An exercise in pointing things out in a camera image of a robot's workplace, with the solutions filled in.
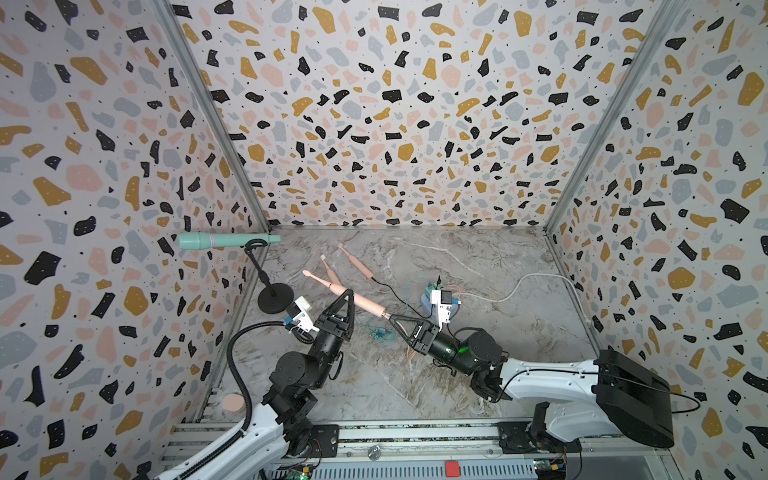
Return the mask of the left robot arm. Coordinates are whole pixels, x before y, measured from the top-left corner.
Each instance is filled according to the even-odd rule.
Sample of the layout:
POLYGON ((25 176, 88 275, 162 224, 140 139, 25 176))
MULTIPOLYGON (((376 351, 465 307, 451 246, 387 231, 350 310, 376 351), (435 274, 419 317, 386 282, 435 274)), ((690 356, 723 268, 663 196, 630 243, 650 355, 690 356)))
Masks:
POLYGON ((256 404, 238 371, 234 347, 245 334, 283 321, 246 326, 227 344, 226 361, 244 397, 243 420, 191 458, 158 477, 160 479, 254 479, 286 455, 298 456, 309 448, 312 422, 308 414, 317 403, 313 392, 332 378, 334 362, 343 356, 355 326, 355 295, 350 289, 331 303, 317 319, 319 332, 308 352, 289 351, 269 376, 270 388, 256 404))

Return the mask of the pink toothbrush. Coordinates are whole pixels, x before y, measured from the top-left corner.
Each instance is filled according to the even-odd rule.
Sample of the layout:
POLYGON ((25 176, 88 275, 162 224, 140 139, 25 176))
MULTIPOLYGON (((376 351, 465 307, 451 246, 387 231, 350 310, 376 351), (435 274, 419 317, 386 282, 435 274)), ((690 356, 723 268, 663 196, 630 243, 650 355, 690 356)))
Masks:
POLYGON ((329 281, 331 283, 334 283, 334 284, 337 284, 337 285, 342 285, 343 282, 340 280, 340 278, 338 277, 336 272, 333 270, 331 265, 328 263, 326 255, 325 254, 321 254, 320 255, 320 259, 321 259, 321 262, 323 263, 323 265, 325 267, 325 271, 326 271, 326 274, 328 276, 329 281))
MULTIPOLYGON (((335 284, 332 282, 329 282, 327 280, 321 279, 317 277, 316 275, 312 274, 308 270, 303 270, 302 274, 310 279, 313 279, 314 281, 320 283, 327 289, 329 289, 331 292, 333 292, 336 295, 343 295, 347 289, 343 285, 335 284)), ((385 318, 389 319, 390 314, 386 311, 386 308, 379 305, 378 303, 364 297, 364 296, 358 296, 357 294, 353 293, 354 295, 354 304, 365 310, 366 312, 370 313, 371 315, 378 317, 378 318, 385 318)))
POLYGON ((343 243, 338 244, 338 248, 346 255, 349 262, 358 270, 361 272, 361 274, 367 278, 370 281, 375 280, 375 275, 373 272, 361 261, 359 260, 355 255, 351 254, 349 251, 346 250, 343 243))

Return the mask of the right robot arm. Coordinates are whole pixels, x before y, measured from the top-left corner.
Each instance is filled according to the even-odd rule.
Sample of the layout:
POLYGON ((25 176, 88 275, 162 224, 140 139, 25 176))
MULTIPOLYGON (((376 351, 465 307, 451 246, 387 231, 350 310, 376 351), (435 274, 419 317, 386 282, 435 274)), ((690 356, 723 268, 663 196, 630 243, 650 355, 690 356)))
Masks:
POLYGON ((459 340, 427 319, 386 318, 411 350, 467 376, 483 400, 535 400, 526 428, 534 445, 556 451, 583 437, 605 435, 659 449, 675 443, 675 392, 620 352, 602 350, 594 359, 570 363, 529 362, 510 357, 482 328, 471 328, 470 336, 459 340))

